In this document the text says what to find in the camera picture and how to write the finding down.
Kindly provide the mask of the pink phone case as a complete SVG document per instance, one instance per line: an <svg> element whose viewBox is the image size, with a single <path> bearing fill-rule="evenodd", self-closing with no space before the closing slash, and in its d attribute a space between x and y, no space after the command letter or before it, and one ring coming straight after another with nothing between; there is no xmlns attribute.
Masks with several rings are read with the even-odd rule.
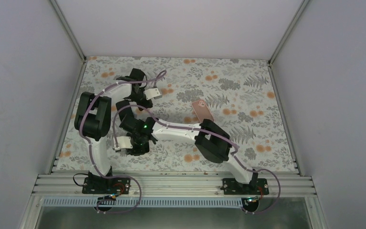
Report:
<svg viewBox="0 0 366 229"><path fill-rule="evenodd" d="M202 123L205 119L214 121L214 117L203 99L192 102L192 108L199 122Z"/></svg>

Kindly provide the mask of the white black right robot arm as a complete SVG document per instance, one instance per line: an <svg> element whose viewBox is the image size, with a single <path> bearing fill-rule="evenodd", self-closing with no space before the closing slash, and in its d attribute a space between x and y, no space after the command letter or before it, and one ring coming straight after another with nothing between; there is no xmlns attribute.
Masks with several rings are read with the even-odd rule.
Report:
<svg viewBox="0 0 366 229"><path fill-rule="evenodd" d="M163 140L192 143L206 160L227 167L244 194L251 194L257 189L258 173L239 161L236 157L238 145L214 121L204 119L199 124L171 123L153 114L143 121L135 118L132 107L128 101L116 103L116 115L121 121L119 127L127 133L114 137L117 151L126 149L128 155L141 156L150 151L150 143Z"/></svg>

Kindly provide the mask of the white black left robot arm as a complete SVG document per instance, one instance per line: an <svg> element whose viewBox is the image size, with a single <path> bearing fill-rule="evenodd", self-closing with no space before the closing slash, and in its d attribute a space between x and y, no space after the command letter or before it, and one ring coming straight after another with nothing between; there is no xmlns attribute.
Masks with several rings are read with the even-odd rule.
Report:
<svg viewBox="0 0 366 229"><path fill-rule="evenodd" d="M140 110L153 106L152 99L159 96L159 90L142 86L148 82L142 70L133 68L130 75L117 78L114 84L98 94L81 94L74 127L87 144L91 160L91 168L81 184L84 194L128 193L131 179L112 176L105 138L113 127L112 106L115 106L118 111L116 117L121 121L120 128L127 132L126 136L113 137L116 149L126 149L133 156L149 152L149 141L156 141L150 132L155 121L136 119L130 106L131 102L136 103Z"/></svg>

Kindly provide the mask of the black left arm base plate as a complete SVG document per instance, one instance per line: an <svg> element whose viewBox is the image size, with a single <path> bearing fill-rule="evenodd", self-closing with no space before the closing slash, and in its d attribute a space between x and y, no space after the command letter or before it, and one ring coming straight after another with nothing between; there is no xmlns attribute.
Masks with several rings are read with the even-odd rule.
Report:
<svg viewBox="0 0 366 229"><path fill-rule="evenodd" d="M131 179L119 177L105 179L102 177L87 177L84 180L83 194L129 194Z"/></svg>

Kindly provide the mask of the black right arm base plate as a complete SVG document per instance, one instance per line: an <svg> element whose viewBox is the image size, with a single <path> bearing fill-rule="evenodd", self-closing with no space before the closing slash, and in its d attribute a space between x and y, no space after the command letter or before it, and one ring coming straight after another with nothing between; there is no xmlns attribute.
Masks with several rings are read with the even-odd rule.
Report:
<svg viewBox="0 0 366 229"><path fill-rule="evenodd" d="M268 183L265 178L258 178L249 184L237 182L234 178L224 178L220 190L225 195L269 195Z"/></svg>

